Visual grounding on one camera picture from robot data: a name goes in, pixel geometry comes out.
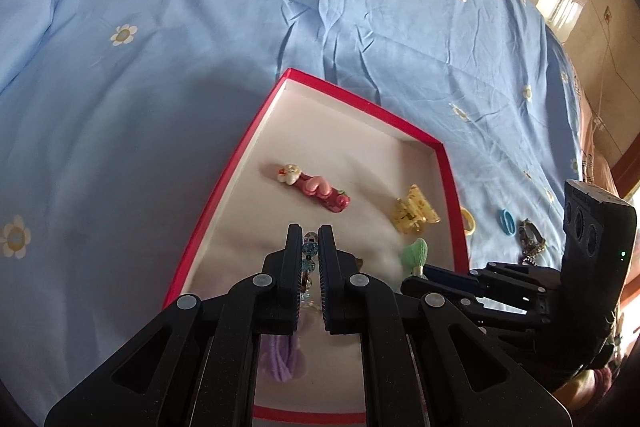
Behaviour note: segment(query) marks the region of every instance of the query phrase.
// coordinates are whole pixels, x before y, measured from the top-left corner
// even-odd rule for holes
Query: open gift box
[[[340,213],[276,179],[296,164],[344,190]],[[404,235],[390,216],[396,200],[417,184],[440,216],[421,237],[428,263],[468,271],[460,204],[444,146],[389,111],[334,84],[287,70],[244,134],[187,245],[165,305],[182,293],[202,299],[225,294],[259,273],[268,253],[284,247],[287,227],[304,232],[331,225],[340,250],[364,260],[362,272],[398,290],[410,272]],[[320,303],[318,270],[310,275]],[[364,423],[364,383],[357,335],[332,337],[321,312],[302,308],[302,355],[297,378],[286,383],[258,373],[254,416],[296,423]]]

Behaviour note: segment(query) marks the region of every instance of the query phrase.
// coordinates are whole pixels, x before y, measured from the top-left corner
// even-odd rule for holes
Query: green hair clip
[[[411,268],[414,275],[423,277],[422,267],[427,262],[427,243],[419,237],[408,247],[402,248],[402,264]]]

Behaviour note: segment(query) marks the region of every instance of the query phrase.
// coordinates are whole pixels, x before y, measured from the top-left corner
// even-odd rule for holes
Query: pink hair clip
[[[346,192],[333,188],[322,176],[305,174],[291,163],[278,171],[278,181],[299,188],[305,196],[315,196],[332,212],[341,212],[351,203]]]

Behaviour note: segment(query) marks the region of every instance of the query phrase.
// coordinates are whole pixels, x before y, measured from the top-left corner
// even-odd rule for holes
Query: bed
[[[441,140],[470,267],[560,267],[581,176],[561,45],[527,0],[0,0],[0,378],[38,425],[162,304],[207,197],[287,68]]]

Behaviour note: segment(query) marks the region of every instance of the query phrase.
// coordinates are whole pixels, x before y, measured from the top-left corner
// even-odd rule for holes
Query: tiled floor
[[[613,166],[640,132],[638,5],[635,0],[530,1],[564,42],[604,124],[596,130],[596,147]]]

